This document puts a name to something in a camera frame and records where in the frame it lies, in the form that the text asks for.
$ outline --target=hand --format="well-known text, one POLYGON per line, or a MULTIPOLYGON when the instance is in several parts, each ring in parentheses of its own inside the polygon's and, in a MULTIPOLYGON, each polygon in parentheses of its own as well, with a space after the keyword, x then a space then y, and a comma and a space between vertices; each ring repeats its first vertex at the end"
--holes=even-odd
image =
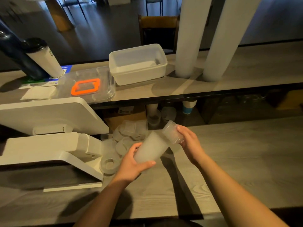
POLYGON ((192 164, 198 167, 199 161, 206 155, 202 149, 200 142, 195 133, 185 126, 178 125, 178 132, 184 136, 184 140, 180 143, 186 156, 192 164))
POLYGON ((149 169, 156 164, 155 161, 148 161, 141 164, 136 163, 134 154, 141 144, 142 143, 135 143, 132 145, 127 154, 123 157, 119 170, 115 175, 115 180, 123 180, 131 183, 142 171, 149 169))

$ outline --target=right hand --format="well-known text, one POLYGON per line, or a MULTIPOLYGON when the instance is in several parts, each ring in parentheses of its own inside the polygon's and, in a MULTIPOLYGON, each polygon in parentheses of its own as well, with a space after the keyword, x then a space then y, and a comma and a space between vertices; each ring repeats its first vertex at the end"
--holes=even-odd
POLYGON ((187 127, 181 125, 177 126, 177 130, 184 136, 184 140, 180 145, 182 146, 186 156, 192 164, 198 167, 199 162, 206 154, 202 149, 196 134, 187 127))

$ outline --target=left hand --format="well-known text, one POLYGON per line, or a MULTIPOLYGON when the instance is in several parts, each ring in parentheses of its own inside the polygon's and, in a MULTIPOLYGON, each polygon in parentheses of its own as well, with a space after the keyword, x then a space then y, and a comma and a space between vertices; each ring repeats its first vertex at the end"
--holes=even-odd
POLYGON ((155 161, 147 161, 138 164, 134 160, 134 154, 141 144, 142 143, 135 143, 132 145, 127 154, 123 157, 119 170, 114 177, 115 180, 122 180, 131 183, 142 171, 149 169, 156 164, 155 161))

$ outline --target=dark floor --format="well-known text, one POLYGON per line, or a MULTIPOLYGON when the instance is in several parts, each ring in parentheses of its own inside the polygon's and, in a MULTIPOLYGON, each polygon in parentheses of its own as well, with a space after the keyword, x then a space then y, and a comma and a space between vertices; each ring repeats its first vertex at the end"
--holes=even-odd
MULTIPOLYGON (((213 0, 208 26, 200 48, 209 48, 225 0, 213 0)), ((163 15, 180 14, 182 0, 163 0, 163 15)), ((145 0, 130 4, 97 7, 82 5, 88 23, 78 6, 70 7, 75 29, 59 33, 48 11, 21 15, 23 23, 4 20, 21 38, 46 40, 60 64, 108 60, 110 52, 139 46, 138 14, 146 15, 145 0)), ((148 4, 150 16, 158 16, 159 3, 148 4)), ((303 38, 303 0, 262 0, 241 44, 303 38)), ((16 65, 0 53, 0 71, 16 69, 16 65)))

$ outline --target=black bottle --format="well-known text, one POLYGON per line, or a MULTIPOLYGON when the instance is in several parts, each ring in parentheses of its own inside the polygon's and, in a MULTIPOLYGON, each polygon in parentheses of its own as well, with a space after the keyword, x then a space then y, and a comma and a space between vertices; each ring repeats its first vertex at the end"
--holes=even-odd
POLYGON ((49 74, 22 50, 22 43, 23 41, 0 20, 0 50, 16 62, 18 67, 32 79, 48 78, 49 74))

